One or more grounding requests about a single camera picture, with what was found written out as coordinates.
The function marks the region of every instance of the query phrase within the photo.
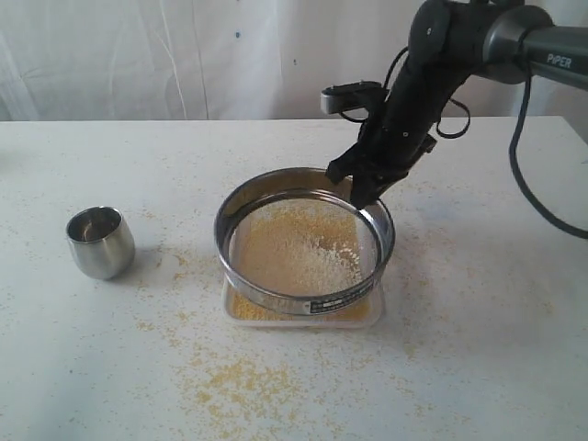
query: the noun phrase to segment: metal sieve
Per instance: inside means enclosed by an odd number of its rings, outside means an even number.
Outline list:
[[[349,202],[351,179],[334,185],[325,171],[287,168],[259,175],[237,187],[222,203],[214,221],[214,237],[220,260],[231,285],[253,303],[292,315],[316,315],[341,310],[363,299],[379,283],[394,247],[395,231],[386,206],[376,203],[357,210]],[[361,220],[367,227],[376,255],[373,270],[359,283],[333,293],[292,296],[261,287],[241,274],[232,262],[232,239],[237,228],[254,211],[288,199],[315,199],[334,204]]]

